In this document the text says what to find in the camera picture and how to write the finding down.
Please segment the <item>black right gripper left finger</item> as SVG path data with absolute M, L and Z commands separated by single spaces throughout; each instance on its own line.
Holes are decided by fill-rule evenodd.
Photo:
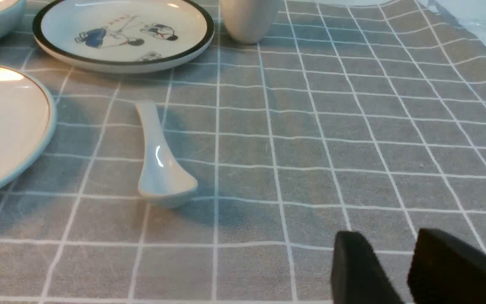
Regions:
M 330 275 L 334 304 L 402 304 L 373 247 L 356 231 L 336 233 Z

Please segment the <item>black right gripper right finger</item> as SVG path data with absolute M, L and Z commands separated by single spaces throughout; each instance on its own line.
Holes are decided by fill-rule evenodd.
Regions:
M 422 228 L 407 283 L 416 304 L 486 304 L 486 254 L 451 233 Z

